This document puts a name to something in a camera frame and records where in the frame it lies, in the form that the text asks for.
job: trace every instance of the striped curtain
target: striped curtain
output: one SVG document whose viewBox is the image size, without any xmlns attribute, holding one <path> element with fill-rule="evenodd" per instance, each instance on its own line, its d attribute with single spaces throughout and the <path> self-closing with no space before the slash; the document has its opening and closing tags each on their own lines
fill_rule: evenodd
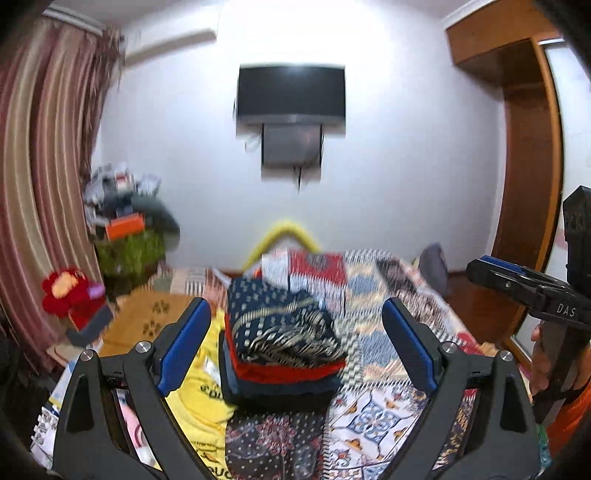
<svg viewBox="0 0 591 480">
<path fill-rule="evenodd" d="M 41 308 L 44 277 L 75 265 L 100 281 L 82 184 L 118 40 L 38 20 L 0 69 L 0 301 L 31 363 L 65 327 Z"/>
</svg>

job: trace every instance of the wooden floor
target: wooden floor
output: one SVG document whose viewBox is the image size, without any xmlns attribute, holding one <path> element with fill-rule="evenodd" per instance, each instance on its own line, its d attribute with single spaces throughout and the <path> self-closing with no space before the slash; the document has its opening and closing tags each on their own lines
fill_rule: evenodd
<svg viewBox="0 0 591 480">
<path fill-rule="evenodd" d="M 500 344 L 507 338 L 508 319 L 518 308 L 514 301 L 470 283 L 465 273 L 450 276 L 450 286 L 452 293 L 446 300 L 478 342 Z"/>
</svg>

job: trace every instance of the metal screw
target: metal screw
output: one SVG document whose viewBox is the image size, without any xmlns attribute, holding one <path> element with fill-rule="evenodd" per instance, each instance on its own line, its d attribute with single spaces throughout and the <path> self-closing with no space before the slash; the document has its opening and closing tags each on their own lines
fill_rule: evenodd
<svg viewBox="0 0 591 480">
<path fill-rule="evenodd" d="M 453 342 L 445 342 L 442 346 L 445 353 L 456 353 L 457 345 Z"/>
<path fill-rule="evenodd" d="M 94 350 L 84 350 L 81 354 L 80 354 L 80 360 L 82 360 L 83 362 L 87 362 L 88 360 L 90 360 L 92 357 L 94 357 L 95 355 L 95 351 Z"/>
<path fill-rule="evenodd" d="M 138 353 L 146 353 L 152 348 L 152 344 L 147 340 L 142 340 L 135 346 L 135 351 Z"/>
<path fill-rule="evenodd" d="M 511 362 L 513 360 L 513 354 L 507 350 L 501 350 L 501 360 Z"/>
</svg>

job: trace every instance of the orange sleeve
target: orange sleeve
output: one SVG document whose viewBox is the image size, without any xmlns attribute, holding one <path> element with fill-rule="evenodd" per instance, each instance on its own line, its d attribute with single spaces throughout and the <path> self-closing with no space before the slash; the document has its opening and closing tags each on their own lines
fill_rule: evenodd
<svg viewBox="0 0 591 480">
<path fill-rule="evenodd" d="M 562 407 L 554 423 L 546 429 L 552 457 L 558 455 L 579 425 L 579 420 L 591 403 L 591 383 L 574 402 Z"/>
</svg>

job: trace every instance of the gray pillow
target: gray pillow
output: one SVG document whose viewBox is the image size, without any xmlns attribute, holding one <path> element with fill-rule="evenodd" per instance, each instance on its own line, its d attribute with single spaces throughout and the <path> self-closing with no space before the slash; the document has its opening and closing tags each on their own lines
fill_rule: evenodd
<svg viewBox="0 0 591 480">
<path fill-rule="evenodd" d="M 441 245 L 431 244 L 418 259 L 418 270 L 429 286 L 445 298 L 450 293 L 447 265 Z"/>
</svg>

